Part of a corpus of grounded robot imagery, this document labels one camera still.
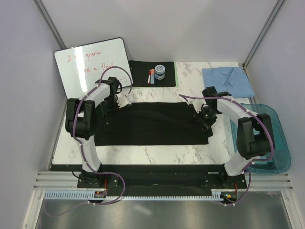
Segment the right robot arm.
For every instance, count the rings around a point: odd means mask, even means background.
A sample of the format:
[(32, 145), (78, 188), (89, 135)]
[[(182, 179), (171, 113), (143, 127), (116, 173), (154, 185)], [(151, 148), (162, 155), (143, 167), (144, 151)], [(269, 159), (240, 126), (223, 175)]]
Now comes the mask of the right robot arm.
[(221, 166), (218, 182), (228, 188), (256, 161), (270, 160), (274, 155), (275, 141), (271, 117), (248, 110), (233, 99), (230, 93), (218, 93), (215, 87), (203, 90), (205, 105), (195, 115), (203, 131), (212, 135), (217, 115), (224, 114), (237, 125), (237, 151)]

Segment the black long sleeve shirt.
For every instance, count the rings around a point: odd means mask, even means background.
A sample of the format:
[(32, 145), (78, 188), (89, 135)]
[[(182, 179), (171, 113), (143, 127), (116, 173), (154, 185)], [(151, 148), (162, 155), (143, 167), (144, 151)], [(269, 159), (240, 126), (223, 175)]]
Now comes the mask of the black long sleeve shirt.
[(96, 146), (206, 145), (213, 135), (187, 103), (133, 103), (118, 111), (97, 113)]

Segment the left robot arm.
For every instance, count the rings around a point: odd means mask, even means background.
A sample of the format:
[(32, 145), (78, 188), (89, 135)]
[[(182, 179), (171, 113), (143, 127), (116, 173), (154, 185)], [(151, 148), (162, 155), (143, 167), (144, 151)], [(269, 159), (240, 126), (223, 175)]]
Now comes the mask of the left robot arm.
[(105, 117), (119, 109), (117, 94), (122, 85), (115, 77), (96, 82), (96, 86), (84, 98), (67, 101), (65, 129), (79, 146), (82, 169), (78, 175), (78, 188), (106, 187), (107, 178), (101, 172), (102, 164), (96, 152), (94, 135), (98, 129), (98, 117)]

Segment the blue shirt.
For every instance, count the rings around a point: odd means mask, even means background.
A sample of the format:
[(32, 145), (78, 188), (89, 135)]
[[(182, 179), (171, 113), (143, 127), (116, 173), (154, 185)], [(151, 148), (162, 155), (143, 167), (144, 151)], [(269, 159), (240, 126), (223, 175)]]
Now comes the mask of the blue shirt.
[(205, 87), (214, 86), (218, 93), (228, 92), (234, 98), (252, 98), (254, 91), (248, 77), (239, 67), (203, 68)]

